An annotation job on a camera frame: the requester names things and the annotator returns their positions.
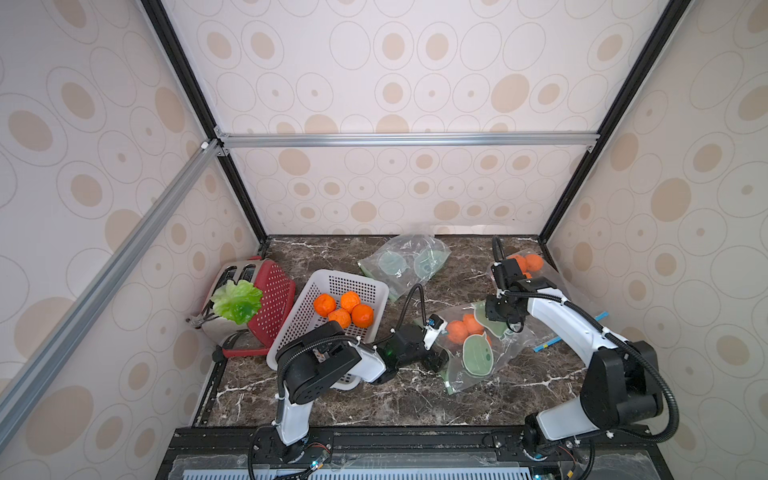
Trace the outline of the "orange toy mandarin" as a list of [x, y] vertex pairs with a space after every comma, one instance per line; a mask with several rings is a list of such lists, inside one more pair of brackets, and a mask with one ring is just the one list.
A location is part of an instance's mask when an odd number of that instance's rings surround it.
[[332, 296], [321, 294], [314, 300], [313, 309], [321, 317], [328, 317], [329, 314], [337, 310], [337, 303]]
[[353, 310], [361, 304], [359, 295], [354, 291], [348, 291], [341, 295], [340, 306], [343, 310], [352, 314]]
[[351, 320], [356, 327], [366, 329], [373, 325], [375, 312], [368, 305], [358, 304], [352, 310]]

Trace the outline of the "green-seal clear zip-top bag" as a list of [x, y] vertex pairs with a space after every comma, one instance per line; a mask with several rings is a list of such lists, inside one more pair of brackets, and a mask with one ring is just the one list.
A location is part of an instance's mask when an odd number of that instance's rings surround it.
[[474, 314], [485, 327], [482, 335], [469, 335], [462, 345], [456, 345], [447, 339], [445, 332], [433, 346], [434, 350], [441, 348], [449, 355], [447, 365], [440, 370], [449, 395], [493, 380], [503, 367], [525, 348], [534, 344], [533, 334], [526, 326], [522, 331], [515, 333], [503, 323], [488, 321], [485, 317], [484, 301], [451, 307], [437, 314], [448, 324], [452, 321], [462, 321], [463, 315], [468, 313]]

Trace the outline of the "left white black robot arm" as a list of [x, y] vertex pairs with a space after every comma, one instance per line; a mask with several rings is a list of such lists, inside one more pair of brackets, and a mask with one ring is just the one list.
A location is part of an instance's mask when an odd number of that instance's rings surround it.
[[407, 309], [403, 308], [390, 335], [378, 342], [366, 344], [330, 320], [278, 352], [277, 407], [271, 426], [284, 448], [306, 444], [314, 401], [342, 377], [353, 375], [381, 384], [403, 366], [440, 360], [431, 348], [447, 323], [437, 315], [426, 315], [422, 284], [411, 287], [406, 300], [414, 296], [419, 297], [421, 323], [406, 325]]

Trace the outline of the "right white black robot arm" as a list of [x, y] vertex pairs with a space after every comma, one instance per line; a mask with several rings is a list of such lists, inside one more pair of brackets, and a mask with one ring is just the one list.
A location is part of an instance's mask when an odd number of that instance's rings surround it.
[[485, 300], [486, 319], [520, 334], [533, 317], [568, 344], [587, 368], [576, 398], [526, 417], [515, 449], [540, 462], [567, 441], [587, 441], [589, 457], [580, 475], [587, 478], [598, 435], [622, 431], [646, 443], [672, 439], [679, 429], [680, 409], [658, 369], [654, 348], [612, 332], [551, 280], [526, 277], [519, 262], [505, 254], [500, 238], [493, 238], [491, 245], [497, 291]]

